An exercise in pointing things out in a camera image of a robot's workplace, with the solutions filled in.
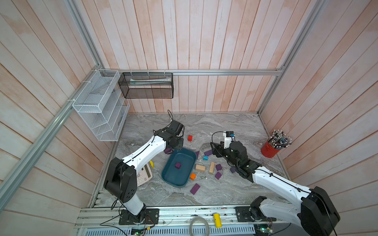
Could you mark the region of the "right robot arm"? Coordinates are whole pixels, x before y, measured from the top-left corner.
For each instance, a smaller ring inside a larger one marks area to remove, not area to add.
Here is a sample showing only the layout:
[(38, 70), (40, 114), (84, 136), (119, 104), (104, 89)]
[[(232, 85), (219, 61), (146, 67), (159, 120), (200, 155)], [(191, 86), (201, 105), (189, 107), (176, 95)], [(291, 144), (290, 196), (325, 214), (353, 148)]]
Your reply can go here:
[(239, 141), (231, 142), (227, 148), (224, 144), (210, 143), (216, 157), (223, 157), (242, 178), (287, 200), (287, 203), (282, 203), (259, 196), (248, 208), (236, 209), (240, 222), (275, 218), (302, 227), (310, 236), (329, 236), (335, 232), (340, 215), (324, 189), (302, 186), (274, 174), (249, 159), (246, 147)]

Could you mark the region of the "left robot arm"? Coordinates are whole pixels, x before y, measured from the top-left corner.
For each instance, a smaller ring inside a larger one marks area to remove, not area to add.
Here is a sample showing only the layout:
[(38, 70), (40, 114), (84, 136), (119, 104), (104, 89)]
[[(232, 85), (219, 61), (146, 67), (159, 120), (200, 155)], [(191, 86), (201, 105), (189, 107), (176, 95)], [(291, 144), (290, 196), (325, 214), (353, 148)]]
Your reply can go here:
[(153, 136), (138, 150), (119, 159), (111, 160), (103, 187), (116, 197), (126, 209), (121, 215), (128, 216), (134, 224), (146, 223), (146, 205), (140, 200), (137, 191), (137, 175), (157, 154), (166, 148), (181, 150), (184, 143), (185, 126), (175, 120)]

